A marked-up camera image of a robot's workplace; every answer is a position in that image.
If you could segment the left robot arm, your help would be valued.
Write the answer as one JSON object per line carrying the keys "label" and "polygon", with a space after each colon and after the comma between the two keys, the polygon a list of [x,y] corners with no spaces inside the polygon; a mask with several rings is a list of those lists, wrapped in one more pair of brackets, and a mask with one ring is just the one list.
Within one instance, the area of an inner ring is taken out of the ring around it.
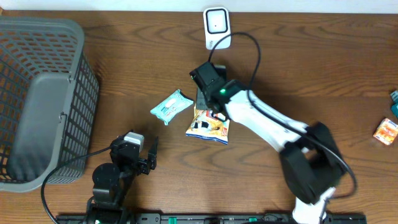
{"label": "left robot arm", "polygon": [[140,145],[121,137],[109,146],[111,163],[98,166],[92,175],[93,196],[87,206],[83,223],[135,223],[134,215],[123,207],[126,194],[134,179],[141,174],[149,174],[157,166],[157,146],[155,138],[147,158],[140,158]]}

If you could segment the yellow snack bag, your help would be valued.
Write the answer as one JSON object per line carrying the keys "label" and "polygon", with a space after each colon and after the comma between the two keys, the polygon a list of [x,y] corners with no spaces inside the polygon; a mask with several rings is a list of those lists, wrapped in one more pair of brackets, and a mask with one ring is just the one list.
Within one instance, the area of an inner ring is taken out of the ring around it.
{"label": "yellow snack bag", "polygon": [[186,131],[187,136],[228,143],[228,131],[230,120],[221,114],[214,114],[212,110],[199,110],[194,106],[194,117]]}

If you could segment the orange tissue box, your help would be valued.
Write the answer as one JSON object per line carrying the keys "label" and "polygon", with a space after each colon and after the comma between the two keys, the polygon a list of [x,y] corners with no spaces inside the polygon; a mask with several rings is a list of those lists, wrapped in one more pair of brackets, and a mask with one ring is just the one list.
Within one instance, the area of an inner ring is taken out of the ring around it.
{"label": "orange tissue box", "polygon": [[397,137],[397,125],[388,118],[384,118],[373,136],[385,145],[391,145]]}

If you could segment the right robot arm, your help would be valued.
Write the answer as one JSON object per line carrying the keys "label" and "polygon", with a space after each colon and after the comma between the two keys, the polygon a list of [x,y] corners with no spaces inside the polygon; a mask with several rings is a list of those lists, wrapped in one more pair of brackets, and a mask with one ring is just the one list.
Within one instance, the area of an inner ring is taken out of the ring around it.
{"label": "right robot arm", "polygon": [[206,105],[256,133],[278,154],[284,179],[295,195],[292,218],[321,223],[326,203],[348,169],[330,130],[291,119],[262,102],[248,86],[227,80],[225,68],[210,62],[190,72]]}

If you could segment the light teal snack packet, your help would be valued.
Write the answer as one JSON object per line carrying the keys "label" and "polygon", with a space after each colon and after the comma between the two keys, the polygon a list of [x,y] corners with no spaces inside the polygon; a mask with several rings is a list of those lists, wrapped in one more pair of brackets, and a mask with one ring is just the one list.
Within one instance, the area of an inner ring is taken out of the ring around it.
{"label": "light teal snack packet", "polygon": [[150,113],[164,122],[166,126],[181,111],[193,104],[193,100],[187,98],[180,89],[175,90],[168,98],[159,103]]}

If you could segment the teal mouthwash bottle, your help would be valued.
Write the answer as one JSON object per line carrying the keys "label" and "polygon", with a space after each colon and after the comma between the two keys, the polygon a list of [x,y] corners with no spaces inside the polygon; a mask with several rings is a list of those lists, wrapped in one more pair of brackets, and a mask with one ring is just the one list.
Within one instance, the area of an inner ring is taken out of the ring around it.
{"label": "teal mouthwash bottle", "polygon": [[391,106],[391,111],[392,113],[398,117],[398,91],[395,90],[390,94],[392,101],[393,101],[393,105]]}

